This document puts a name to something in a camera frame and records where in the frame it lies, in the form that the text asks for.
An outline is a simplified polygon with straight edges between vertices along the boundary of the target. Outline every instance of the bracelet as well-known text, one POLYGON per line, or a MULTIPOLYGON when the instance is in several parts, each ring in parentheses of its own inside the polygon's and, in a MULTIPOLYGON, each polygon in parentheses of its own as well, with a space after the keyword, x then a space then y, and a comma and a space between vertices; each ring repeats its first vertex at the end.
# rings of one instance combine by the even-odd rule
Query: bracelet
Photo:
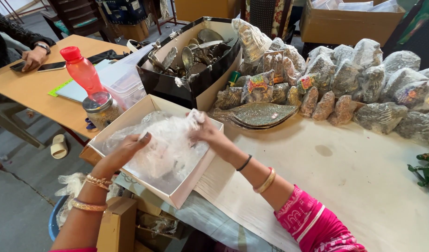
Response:
POLYGON ((107 209, 107 204, 103 206, 96 206, 78 201, 76 198, 72 199, 72 206, 77 209, 94 212, 104 212, 107 209))
POLYGON ((87 178, 88 181, 93 181, 93 182, 98 183, 98 184, 105 184, 105 185, 111 185, 111 184, 113 184, 113 182, 111 180, 106 181, 105 178, 102 178, 102 179, 95 178, 95 177, 93 177, 90 174, 87 174, 86 178, 87 178))
POLYGON ((262 186, 258 187, 258 188, 253 188, 253 190, 256 193, 263 193, 264 191, 267 190, 267 188, 272 184, 273 180, 275 179, 275 169, 273 169, 272 167, 269 167, 270 169, 270 174, 267 177, 266 181, 264 181, 264 183, 262 184, 262 186))
POLYGON ((243 166, 241 166, 239 169, 237 169, 237 171, 241 171, 242 169, 244 169, 244 167, 248 164, 248 162, 251 159, 251 155, 248 155, 247 161, 245 161, 245 163, 243 164, 243 166))
POLYGON ((94 186, 99 186, 99 187, 101 187, 101 188, 106 189, 106 190, 107 190, 107 192, 110 192, 109 187, 107 187, 107 186, 105 186, 105 185, 103 185, 103 184, 101 184, 101 183, 96 183, 96 182, 94 182, 94 181, 90 181, 90 180, 85 180, 85 182, 89 182, 90 184, 92 184, 92 185, 94 185, 94 186))

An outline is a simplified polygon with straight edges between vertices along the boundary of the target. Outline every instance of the slipper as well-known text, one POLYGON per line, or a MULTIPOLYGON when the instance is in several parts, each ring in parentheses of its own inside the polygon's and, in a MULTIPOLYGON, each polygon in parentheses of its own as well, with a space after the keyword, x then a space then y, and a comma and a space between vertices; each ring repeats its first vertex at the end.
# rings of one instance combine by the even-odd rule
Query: slipper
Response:
POLYGON ((53 145, 51 146, 51 155, 55 159, 64 158, 68 154, 65 136, 60 134, 53 138, 53 145))

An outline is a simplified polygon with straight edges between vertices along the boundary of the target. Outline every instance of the hand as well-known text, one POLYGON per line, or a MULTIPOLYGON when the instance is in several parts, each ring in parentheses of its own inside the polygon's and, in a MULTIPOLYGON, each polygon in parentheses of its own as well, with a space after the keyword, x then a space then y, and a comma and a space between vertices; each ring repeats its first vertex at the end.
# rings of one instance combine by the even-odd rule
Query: hand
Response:
POLYGON ((198 141, 206 141, 216 154, 224 161, 232 163, 238 157, 246 156, 230 139, 221 133, 205 114, 205 120, 200 123, 200 129, 190 133, 190 137, 198 141))
POLYGON ((22 59, 26 61, 22 72, 29 72, 41 66, 46 60, 46 50, 36 46, 32 51, 23 52, 22 59))
POLYGON ((138 135, 128 135, 119 146, 105 158, 101 159, 92 171, 92 176, 95 178, 111 178, 113 174, 121 169, 133 155, 144 148, 152 138, 152 135, 147 132, 142 139, 138 139, 138 135))

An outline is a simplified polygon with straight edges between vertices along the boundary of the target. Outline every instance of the black smartphone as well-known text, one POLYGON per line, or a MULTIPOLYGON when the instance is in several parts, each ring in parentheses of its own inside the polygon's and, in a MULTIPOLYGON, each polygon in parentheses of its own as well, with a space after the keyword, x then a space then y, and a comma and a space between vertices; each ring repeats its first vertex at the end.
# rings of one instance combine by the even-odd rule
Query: black smartphone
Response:
POLYGON ((54 70, 59 70, 59 69, 64 69, 64 68, 65 68, 65 61, 62 61, 62 62, 49 63, 49 64, 41 65, 39 67, 39 69, 37 69, 37 71, 38 72, 46 72, 46 71, 54 71, 54 70))
POLYGON ((9 68, 16 71, 16 72, 21 72, 21 69, 23 69, 23 67, 25 66, 26 62, 22 61, 20 63, 17 63, 15 65, 10 66, 9 68))
POLYGON ((116 52, 113 49, 110 49, 108 51, 98 53, 97 55, 93 55, 91 57, 88 57, 87 59, 92 64, 97 64, 97 63, 101 62, 102 60, 107 59, 109 57, 109 55, 116 55, 116 52))

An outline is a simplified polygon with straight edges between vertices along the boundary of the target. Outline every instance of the elephant figurine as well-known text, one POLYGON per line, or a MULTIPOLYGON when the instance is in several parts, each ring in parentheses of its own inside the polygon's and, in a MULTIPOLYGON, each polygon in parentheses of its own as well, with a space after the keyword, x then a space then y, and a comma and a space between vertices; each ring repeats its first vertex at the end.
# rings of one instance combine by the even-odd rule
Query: elephant figurine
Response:
POLYGON ((417 184, 421 187, 426 186, 429 184, 429 153, 424 153, 421 155, 416 156, 418 160, 426 160, 428 163, 425 166, 417 166, 413 167, 412 165, 408 164, 408 169, 411 172, 422 170, 424 173, 424 180, 425 182, 418 182, 417 184))

